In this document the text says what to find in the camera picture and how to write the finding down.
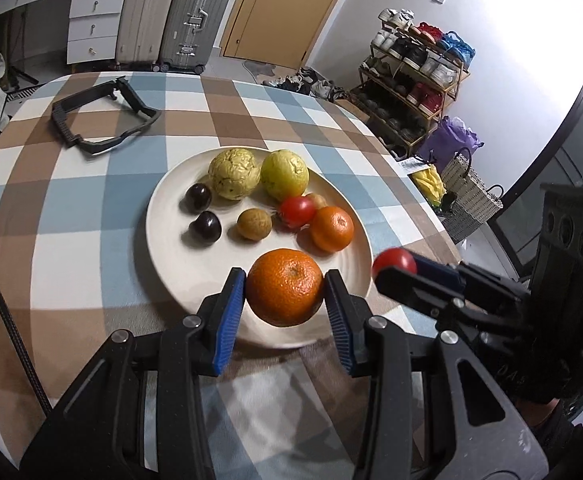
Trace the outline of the oval red tomato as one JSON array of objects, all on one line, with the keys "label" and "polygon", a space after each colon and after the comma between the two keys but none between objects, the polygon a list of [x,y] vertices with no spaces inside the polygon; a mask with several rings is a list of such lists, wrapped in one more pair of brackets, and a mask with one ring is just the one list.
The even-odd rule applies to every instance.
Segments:
[{"label": "oval red tomato", "polygon": [[316,206],[308,196],[289,197],[278,209],[282,223],[291,231],[297,231],[310,223],[316,214]]}]

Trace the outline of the wooden shoe rack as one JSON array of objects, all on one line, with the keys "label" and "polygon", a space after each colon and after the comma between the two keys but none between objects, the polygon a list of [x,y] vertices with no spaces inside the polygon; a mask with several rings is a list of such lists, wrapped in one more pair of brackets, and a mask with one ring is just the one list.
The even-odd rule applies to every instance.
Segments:
[{"label": "wooden shoe rack", "polygon": [[360,83],[349,92],[350,102],[399,157],[416,153],[441,126],[476,56],[457,32],[414,18],[407,9],[379,13],[380,29],[357,69]]}]

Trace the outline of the woven laundry basket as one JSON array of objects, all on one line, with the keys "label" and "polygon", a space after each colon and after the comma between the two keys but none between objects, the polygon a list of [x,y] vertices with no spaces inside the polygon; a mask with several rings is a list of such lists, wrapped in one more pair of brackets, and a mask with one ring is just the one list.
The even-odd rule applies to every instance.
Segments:
[{"label": "woven laundry basket", "polygon": [[469,148],[458,150],[442,171],[445,191],[452,195],[443,210],[442,224],[455,244],[473,234],[503,208],[504,188],[487,188],[473,167]]}]

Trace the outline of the green wrinkled passion fruit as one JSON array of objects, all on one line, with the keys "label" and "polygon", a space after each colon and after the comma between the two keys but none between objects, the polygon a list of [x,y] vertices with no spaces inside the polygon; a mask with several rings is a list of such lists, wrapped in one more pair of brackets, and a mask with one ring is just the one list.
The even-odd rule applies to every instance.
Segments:
[{"label": "green wrinkled passion fruit", "polygon": [[211,160],[208,176],[213,191],[226,200],[242,200],[260,183],[260,163],[247,148],[228,148]]}]

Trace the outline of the purple bag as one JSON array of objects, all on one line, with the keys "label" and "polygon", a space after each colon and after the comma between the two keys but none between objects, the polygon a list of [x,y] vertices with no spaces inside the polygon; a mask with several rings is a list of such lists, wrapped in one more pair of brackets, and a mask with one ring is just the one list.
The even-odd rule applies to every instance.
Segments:
[{"label": "purple bag", "polygon": [[474,154],[482,146],[483,142],[477,133],[461,118],[444,116],[438,128],[418,148],[416,155],[442,172],[458,151],[467,148]]}]

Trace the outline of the small orange tangerine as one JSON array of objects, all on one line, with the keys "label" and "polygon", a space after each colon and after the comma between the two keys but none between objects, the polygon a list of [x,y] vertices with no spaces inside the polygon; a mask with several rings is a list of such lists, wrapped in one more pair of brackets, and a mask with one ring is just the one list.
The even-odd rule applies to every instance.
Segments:
[{"label": "small orange tangerine", "polygon": [[337,206],[319,209],[309,224],[314,245],[323,252],[341,252],[354,237],[354,224],[349,214]]}]

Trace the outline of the white drawer desk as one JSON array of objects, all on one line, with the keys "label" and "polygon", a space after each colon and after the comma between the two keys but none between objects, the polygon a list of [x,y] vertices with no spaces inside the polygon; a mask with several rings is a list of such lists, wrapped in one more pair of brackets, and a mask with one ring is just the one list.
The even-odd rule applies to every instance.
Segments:
[{"label": "white drawer desk", "polygon": [[68,65],[111,61],[124,0],[0,0],[17,62],[63,53]]}]

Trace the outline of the black plastic frame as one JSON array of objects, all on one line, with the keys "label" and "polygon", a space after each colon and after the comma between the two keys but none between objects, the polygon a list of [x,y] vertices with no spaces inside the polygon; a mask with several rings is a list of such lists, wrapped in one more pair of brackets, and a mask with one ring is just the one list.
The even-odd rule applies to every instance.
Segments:
[{"label": "black plastic frame", "polygon": [[50,120],[67,148],[95,157],[147,132],[162,110],[147,105],[126,77],[96,84],[52,104]]}]

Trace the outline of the round red tomato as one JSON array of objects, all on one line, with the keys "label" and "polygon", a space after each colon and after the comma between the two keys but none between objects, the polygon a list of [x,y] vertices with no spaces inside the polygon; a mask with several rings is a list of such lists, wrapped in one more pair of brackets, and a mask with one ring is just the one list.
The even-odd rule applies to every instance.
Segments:
[{"label": "round red tomato", "polygon": [[372,276],[376,276],[385,269],[397,268],[412,274],[417,273],[417,263],[412,253],[402,247],[392,247],[380,252],[372,265]]}]

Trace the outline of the beige suitcase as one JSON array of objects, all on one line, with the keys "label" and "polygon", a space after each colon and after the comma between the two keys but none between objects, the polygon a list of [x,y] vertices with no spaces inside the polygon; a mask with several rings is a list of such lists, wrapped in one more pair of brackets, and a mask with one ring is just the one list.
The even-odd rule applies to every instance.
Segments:
[{"label": "beige suitcase", "polygon": [[154,64],[172,0],[124,0],[116,40],[116,62]]}]

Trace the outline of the silver suitcase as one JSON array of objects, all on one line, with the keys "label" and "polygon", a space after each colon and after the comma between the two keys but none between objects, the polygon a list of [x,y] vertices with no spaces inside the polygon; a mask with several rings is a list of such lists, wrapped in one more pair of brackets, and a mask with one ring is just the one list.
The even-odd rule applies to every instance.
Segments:
[{"label": "silver suitcase", "polygon": [[228,0],[172,0],[159,66],[200,75],[206,69]]}]

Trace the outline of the large orange tangerine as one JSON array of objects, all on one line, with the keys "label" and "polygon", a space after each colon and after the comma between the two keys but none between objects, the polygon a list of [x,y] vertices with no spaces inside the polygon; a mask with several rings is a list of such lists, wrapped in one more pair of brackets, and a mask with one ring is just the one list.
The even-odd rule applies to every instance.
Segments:
[{"label": "large orange tangerine", "polygon": [[252,264],[246,281],[246,299],[253,313],[276,327],[307,322],[323,301],[323,272],[305,252],[279,248]]}]

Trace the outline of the yellow smooth passion fruit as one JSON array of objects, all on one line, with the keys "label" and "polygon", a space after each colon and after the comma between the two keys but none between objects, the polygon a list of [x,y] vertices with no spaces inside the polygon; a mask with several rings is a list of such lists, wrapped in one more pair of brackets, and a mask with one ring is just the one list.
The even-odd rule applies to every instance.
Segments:
[{"label": "yellow smooth passion fruit", "polygon": [[309,168],[302,157],[289,150],[270,152],[262,162],[260,182],[270,197],[282,203],[301,196],[309,185]]}]

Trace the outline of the checkered tablecloth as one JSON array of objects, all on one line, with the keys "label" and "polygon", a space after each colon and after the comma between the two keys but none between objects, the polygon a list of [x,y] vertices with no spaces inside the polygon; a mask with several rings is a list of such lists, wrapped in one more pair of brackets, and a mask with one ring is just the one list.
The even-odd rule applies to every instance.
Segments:
[{"label": "checkered tablecloth", "polygon": [[[118,328],[154,333],[180,322],[147,254],[145,211],[178,162],[224,145],[299,154],[345,194],[375,252],[405,246],[459,260],[448,233],[367,127],[311,96],[189,75],[133,73],[161,110],[152,129],[88,159],[64,148],[52,104],[110,79],[60,77],[38,89],[0,136],[0,290],[49,399],[57,400]],[[348,479],[367,384],[334,346],[288,353],[237,347],[223,377],[202,384],[221,479]]]}]

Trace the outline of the dark plum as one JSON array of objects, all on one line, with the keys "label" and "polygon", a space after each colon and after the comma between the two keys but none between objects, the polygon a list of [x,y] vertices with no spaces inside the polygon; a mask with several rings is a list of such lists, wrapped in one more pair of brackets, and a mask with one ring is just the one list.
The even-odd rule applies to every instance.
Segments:
[{"label": "dark plum", "polygon": [[196,243],[212,245],[222,236],[222,223],[214,212],[206,210],[189,223],[188,232]]},{"label": "dark plum", "polygon": [[208,185],[195,183],[186,191],[184,204],[192,214],[200,214],[200,212],[209,208],[212,198],[212,191]]}]

